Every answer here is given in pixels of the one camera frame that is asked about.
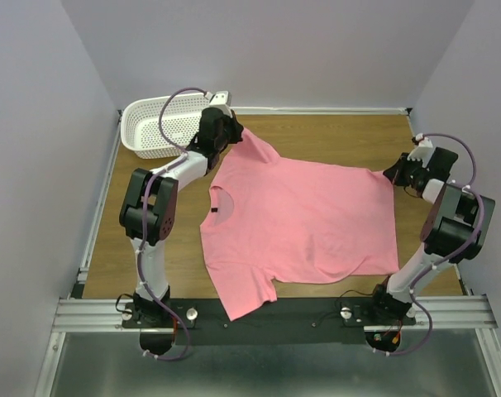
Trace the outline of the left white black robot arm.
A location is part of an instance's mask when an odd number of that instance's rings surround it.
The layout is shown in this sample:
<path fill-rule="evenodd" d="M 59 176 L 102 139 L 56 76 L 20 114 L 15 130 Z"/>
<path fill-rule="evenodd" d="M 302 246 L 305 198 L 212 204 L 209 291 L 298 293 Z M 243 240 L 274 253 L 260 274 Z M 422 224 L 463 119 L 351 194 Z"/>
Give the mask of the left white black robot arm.
<path fill-rule="evenodd" d="M 137 285 L 122 311 L 132 321 L 159 327 L 174 318 L 165 274 L 165 240 L 174 227 L 178 194 L 209 174 L 230 145 L 242 141 L 243 126 L 230 108 L 202 110 L 198 132 L 176 160 L 159 169 L 135 170 L 119 214 L 136 257 Z"/>

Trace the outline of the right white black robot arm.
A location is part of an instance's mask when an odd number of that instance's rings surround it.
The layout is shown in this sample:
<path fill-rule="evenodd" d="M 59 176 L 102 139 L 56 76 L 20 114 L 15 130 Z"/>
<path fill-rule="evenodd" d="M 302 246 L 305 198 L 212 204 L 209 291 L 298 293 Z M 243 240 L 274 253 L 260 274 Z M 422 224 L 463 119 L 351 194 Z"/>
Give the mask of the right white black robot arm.
<path fill-rule="evenodd" d="M 416 148 L 402 153 L 384 171 L 393 185 L 413 189 L 432 207 L 420 232 L 420 247 L 402 269 L 376 285 L 367 302 L 366 313 L 372 322 L 403 319 L 413 306 L 413 297 L 440 273 L 480 253 L 495 201 L 449 180 L 457 159 L 455 152 L 440 147 Z"/>

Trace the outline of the pink t shirt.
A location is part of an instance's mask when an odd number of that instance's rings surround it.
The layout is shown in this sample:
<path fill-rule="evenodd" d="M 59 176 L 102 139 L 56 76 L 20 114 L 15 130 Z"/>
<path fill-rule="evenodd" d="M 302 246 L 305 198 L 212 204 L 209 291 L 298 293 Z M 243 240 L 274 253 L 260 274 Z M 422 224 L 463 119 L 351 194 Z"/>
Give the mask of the pink t shirt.
<path fill-rule="evenodd" d="M 379 171 L 285 158 L 244 131 L 209 196 L 204 262 L 232 321 L 274 302 L 276 282 L 398 270 L 394 189 Z"/>

